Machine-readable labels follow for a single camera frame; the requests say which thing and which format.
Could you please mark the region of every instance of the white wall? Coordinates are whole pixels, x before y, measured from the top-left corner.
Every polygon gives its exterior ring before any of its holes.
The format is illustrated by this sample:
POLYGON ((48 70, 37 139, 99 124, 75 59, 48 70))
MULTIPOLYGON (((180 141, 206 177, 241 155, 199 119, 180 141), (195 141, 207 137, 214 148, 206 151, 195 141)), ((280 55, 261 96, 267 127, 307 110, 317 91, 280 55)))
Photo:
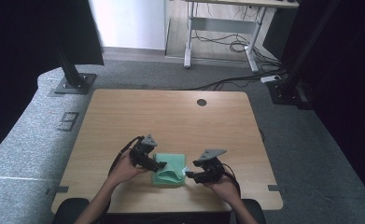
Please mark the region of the white wall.
POLYGON ((89 1, 102 47, 165 49, 168 0, 89 1))

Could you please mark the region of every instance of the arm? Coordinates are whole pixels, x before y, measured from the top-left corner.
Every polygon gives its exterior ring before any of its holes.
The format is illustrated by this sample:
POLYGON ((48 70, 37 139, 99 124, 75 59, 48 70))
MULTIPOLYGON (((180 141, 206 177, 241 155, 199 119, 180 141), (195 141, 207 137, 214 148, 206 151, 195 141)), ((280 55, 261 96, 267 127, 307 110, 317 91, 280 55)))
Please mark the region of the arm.
POLYGON ((127 150, 123 153, 123 155, 120 157, 120 161, 115 166, 112 173, 106 179, 103 186, 92 199, 90 204, 77 218, 77 221, 75 223, 92 223, 102 214, 107 204, 109 203, 113 191, 120 183, 127 182, 137 175, 140 175, 147 171, 144 169, 135 168, 133 166, 133 163, 129 157, 129 152, 130 151, 127 150))
POLYGON ((231 206, 241 224, 258 224, 255 218, 246 210, 237 189, 227 176, 224 175, 217 183, 204 184, 204 186, 213 190, 220 199, 231 206))

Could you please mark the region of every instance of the black cable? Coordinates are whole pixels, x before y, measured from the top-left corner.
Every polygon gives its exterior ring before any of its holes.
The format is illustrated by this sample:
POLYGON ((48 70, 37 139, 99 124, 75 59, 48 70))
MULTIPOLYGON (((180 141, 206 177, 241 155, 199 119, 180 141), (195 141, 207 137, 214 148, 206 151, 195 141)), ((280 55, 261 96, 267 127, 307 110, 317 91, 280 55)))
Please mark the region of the black cable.
POLYGON ((264 72, 261 74, 257 74, 254 76, 250 76, 250 77, 230 77, 230 78, 225 78, 222 79, 220 81, 217 82, 213 82, 211 84, 207 84, 205 86, 202 87, 196 87, 196 88, 191 88, 191 89, 185 89, 185 90, 181 90, 181 91, 197 91, 197 90, 201 90, 203 89, 203 91, 205 91, 206 89, 208 89, 209 87, 213 86, 213 85, 218 85, 218 83, 222 83, 222 82, 228 82, 228 81, 238 81, 238 80, 250 80, 250 81, 255 81, 255 80, 260 80, 261 77, 266 77, 265 75, 271 75, 272 72, 278 72, 278 71, 282 71, 280 69, 275 69, 272 71, 268 71, 268 72, 264 72))
POLYGON ((207 3, 207 8, 208 8, 208 13, 209 13, 209 15, 211 16, 211 18, 214 18, 214 17, 212 16, 211 12, 209 11, 209 3, 207 3))
MULTIPOLYGON (((245 49, 245 47, 249 44, 249 42, 246 41, 246 39, 243 36, 239 35, 239 34, 227 35, 227 36, 216 38, 216 39, 210 39, 210 38, 206 38, 206 37, 203 37, 203 36, 199 36, 197 34, 196 30, 195 30, 195 34, 196 34, 196 36, 194 36, 192 39, 198 39, 200 41, 213 42, 213 43, 221 44, 221 45, 229 45, 230 50, 233 51, 233 52, 237 52, 237 53, 246 52, 247 49, 245 49), (232 37, 232 36, 235 36, 236 40, 232 41, 231 43, 219 42, 219 40, 223 40, 223 39, 226 39, 226 38, 229 38, 229 37, 232 37), (236 49, 235 46, 241 46, 242 48, 241 49, 236 49)), ((280 66, 281 65, 281 63, 278 60, 263 55, 260 52, 260 50, 256 47, 253 48, 253 52, 255 53, 255 55, 257 56, 257 58, 260 62, 270 63, 274 66, 280 66)))
POLYGON ((260 12, 260 7, 258 7, 258 11, 257 11, 257 16, 256 16, 256 18, 255 18, 255 21, 257 21, 258 20, 258 16, 259 16, 259 12, 260 12))
POLYGON ((244 85, 238 85, 237 83, 235 83, 235 82, 232 82, 232 81, 226 81, 226 82, 222 82, 222 84, 218 87, 218 89, 217 89, 217 87, 215 87, 214 88, 214 91, 220 91, 222 88, 223 88, 223 86, 225 85, 225 84, 233 84, 233 85, 235 85, 235 86, 237 86, 238 88, 243 88, 243 87, 247 87, 248 86, 248 84, 250 83, 250 82, 252 82, 252 81, 249 81, 248 80, 248 82, 246 83, 246 84, 244 84, 244 85))
MULTIPOLYGON (((115 168, 115 166, 118 164, 121 156, 123 155, 123 153, 125 151, 127 151, 127 149, 130 148, 130 146, 133 144, 133 142, 135 142, 136 140, 138 140, 139 142, 142 141, 145 137, 144 136, 137 136, 135 137, 133 140, 131 140, 119 153, 118 153, 118 156, 116 157, 116 159, 112 162, 112 165, 110 166, 109 168, 109 172, 108 172, 108 176, 110 175, 110 173, 112 173, 113 169, 115 168)), ((98 223, 99 221, 102 221, 107 213, 107 211, 109 210, 109 206, 110 206, 110 203, 111 203, 111 199, 109 199, 109 202, 108 204, 106 205, 103 213, 98 217, 96 218, 92 223, 98 223)))
POLYGON ((228 165, 228 164, 226 164, 226 163, 222 163, 222 165, 225 165, 225 166, 227 166, 231 171, 232 171, 232 175, 231 174, 229 174, 228 172, 226 172, 226 171, 224 171, 223 172, 223 174, 225 175, 225 176, 227 176, 232 182, 233 182, 233 184, 234 184, 234 186, 235 186, 235 188, 237 189, 237 192, 238 192, 238 195, 240 196, 240 198, 241 198, 241 189, 240 189, 240 184, 238 183, 238 181, 237 181, 237 178, 235 177, 235 174, 234 174, 234 171, 232 170, 232 168, 228 165))
POLYGON ((237 16, 237 14, 241 11, 241 6, 238 6, 238 11, 234 14, 234 16, 232 17, 232 20, 235 18, 235 16, 237 16))
POLYGON ((243 17, 243 13, 241 13, 241 20, 245 20, 246 19, 246 12, 244 12, 244 17, 243 17))

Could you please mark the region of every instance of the green cloth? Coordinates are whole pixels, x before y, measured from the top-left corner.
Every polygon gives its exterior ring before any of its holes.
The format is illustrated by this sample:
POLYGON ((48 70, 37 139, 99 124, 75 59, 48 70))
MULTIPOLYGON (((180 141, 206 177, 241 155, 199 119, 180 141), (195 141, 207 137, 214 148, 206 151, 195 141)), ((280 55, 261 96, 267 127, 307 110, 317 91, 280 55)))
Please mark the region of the green cloth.
POLYGON ((185 154, 156 153, 153 160, 166 161, 164 168, 157 173, 152 172, 152 184, 154 185, 184 185, 185 154))

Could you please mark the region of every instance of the round hole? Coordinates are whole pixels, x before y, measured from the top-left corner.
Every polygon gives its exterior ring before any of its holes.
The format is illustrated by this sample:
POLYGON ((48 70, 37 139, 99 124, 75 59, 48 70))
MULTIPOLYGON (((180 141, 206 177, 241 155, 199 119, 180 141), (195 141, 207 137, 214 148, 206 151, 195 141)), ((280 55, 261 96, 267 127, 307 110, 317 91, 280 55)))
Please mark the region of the round hole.
POLYGON ((197 101, 197 105, 200 105, 200 106, 205 106, 206 105, 206 101, 205 99, 200 99, 197 101))

